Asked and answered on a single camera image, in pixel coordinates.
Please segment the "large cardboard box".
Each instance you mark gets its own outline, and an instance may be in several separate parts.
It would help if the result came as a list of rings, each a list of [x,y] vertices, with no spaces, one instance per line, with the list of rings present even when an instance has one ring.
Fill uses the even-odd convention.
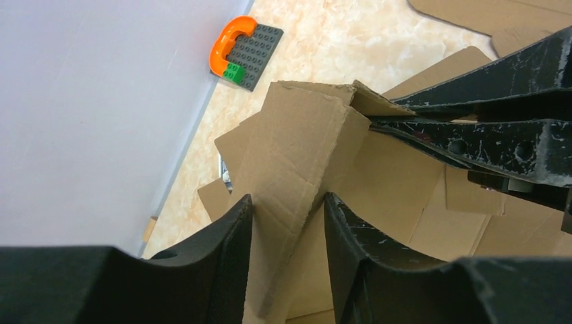
[[[323,196],[336,192],[391,238],[444,261],[570,256],[561,212],[487,191],[467,172],[366,129],[391,113],[365,84],[278,81],[260,112],[216,139],[233,192],[198,193],[211,219],[255,206],[244,323],[332,323]]]

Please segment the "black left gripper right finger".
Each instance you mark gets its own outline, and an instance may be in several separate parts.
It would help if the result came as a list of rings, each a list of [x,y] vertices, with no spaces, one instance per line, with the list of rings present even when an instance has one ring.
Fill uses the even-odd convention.
[[[422,254],[324,197],[337,323],[570,323],[571,259]]]

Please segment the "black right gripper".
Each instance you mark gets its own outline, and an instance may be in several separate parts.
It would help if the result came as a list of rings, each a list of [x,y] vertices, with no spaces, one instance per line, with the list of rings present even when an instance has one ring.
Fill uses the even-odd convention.
[[[395,103],[421,110],[570,90],[569,26]],[[371,117],[370,121],[371,131],[392,136],[447,165],[470,170],[467,179],[474,184],[562,211],[561,230],[571,234],[571,122],[456,123],[418,117]]]

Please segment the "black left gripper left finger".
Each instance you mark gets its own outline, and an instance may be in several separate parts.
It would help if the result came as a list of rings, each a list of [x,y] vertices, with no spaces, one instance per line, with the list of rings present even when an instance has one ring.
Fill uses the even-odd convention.
[[[241,323],[253,218],[245,195],[147,260],[112,246],[3,247],[1,322]]]

